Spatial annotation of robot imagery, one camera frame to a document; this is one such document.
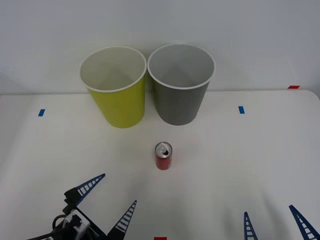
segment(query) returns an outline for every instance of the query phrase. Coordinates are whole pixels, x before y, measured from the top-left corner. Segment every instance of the white wall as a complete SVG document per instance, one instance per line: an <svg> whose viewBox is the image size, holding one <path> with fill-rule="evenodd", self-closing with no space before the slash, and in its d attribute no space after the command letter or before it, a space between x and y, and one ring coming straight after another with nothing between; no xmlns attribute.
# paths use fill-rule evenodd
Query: white wall
<svg viewBox="0 0 320 240"><path fill-rule="evenodd" d="M210 90L320 94L319 13L319 0L0 0L0 93L85 92L92 51L186 41L216 60Z"/></svg>

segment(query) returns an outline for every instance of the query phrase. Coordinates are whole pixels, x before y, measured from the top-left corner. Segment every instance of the gray cup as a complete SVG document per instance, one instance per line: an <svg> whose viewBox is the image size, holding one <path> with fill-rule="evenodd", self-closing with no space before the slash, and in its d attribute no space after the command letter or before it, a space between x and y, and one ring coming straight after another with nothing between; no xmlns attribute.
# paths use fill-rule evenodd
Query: gray cup
<svg viewBox="0 0 320 240"><path fill-rule="evenodd" d="M192 44L169 44L155 50L147 66L159 116L171 125L195 119L216 68L211 54Z"/></svg>

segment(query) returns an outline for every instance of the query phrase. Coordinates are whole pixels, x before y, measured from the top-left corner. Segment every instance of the yellow cup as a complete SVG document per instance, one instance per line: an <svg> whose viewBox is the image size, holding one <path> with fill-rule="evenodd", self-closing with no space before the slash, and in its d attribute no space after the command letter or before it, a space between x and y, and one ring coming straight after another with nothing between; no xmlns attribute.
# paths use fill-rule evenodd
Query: yellow cup
<svg viewBox="0 0 320 240"><path fill-rule="evenodd" d="M80 78L116 128L130 128L145 114L147 62L136 49L112 46L89 55L81 64Z"/></svg>

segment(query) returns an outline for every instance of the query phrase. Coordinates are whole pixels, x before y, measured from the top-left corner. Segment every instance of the red tape marker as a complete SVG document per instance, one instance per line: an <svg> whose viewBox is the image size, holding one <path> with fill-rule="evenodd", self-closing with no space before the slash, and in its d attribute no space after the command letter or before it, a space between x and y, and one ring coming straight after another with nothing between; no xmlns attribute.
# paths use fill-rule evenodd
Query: red tape marker
<svg viewBox="0 0 320 240"><path fill-rule="evenodd" d="M291 85L288 87L288 89L298 89L300 86L298 85Z"/></svg>

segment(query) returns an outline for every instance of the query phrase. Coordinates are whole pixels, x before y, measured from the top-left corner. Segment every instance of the cable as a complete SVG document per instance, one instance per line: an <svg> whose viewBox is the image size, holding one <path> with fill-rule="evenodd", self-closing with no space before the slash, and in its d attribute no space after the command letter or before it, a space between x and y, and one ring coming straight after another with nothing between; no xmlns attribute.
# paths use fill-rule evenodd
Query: cable
<svg viewBox="0 0 320 240"><path fill-rule="evenodd" d="M55 229L57 226L56 226L56 222L58 219L62 219L62 218L65 218L67 215L65 214L61 214L59 216L56 216L54 219L53 219L53 222L52 222L52 229Z"/></svg>

